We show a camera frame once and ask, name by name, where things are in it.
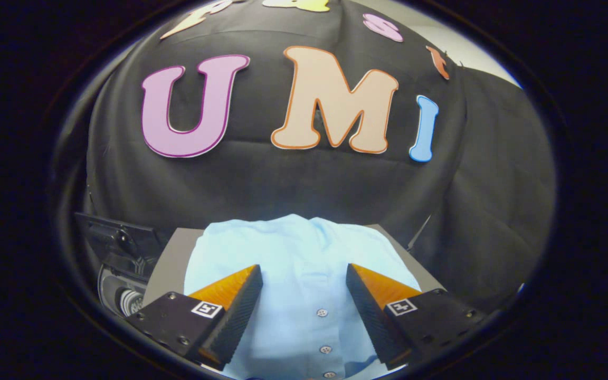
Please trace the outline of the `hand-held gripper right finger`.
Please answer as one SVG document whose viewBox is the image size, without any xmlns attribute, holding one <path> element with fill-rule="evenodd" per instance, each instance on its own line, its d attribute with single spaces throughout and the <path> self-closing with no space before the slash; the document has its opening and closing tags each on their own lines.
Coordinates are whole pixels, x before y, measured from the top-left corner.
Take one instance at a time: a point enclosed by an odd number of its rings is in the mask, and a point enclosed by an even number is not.
<svg viewBox="0 0 608 380">
<path fill-rule="evenodd" d="M 347 266 L 346 285 L 379 361 L 389 369 L 446 355 L 488 318 L 442 288 L 418 291 L 355 263 Z"/>
</svg>

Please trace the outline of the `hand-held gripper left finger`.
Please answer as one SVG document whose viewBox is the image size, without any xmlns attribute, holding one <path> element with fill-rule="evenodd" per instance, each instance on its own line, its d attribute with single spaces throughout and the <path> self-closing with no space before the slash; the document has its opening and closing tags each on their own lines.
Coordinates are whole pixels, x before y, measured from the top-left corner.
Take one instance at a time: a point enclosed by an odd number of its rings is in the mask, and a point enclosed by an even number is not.
<svg viewBox="0 0 608 380">
<path fill-rule="evenodd" d="M 246 331 L 262 286 L 260 265 L 250 265 L 191 295 L 169 291 L 126 321 L 178 356 L 222 371 Z"/>
</svg>

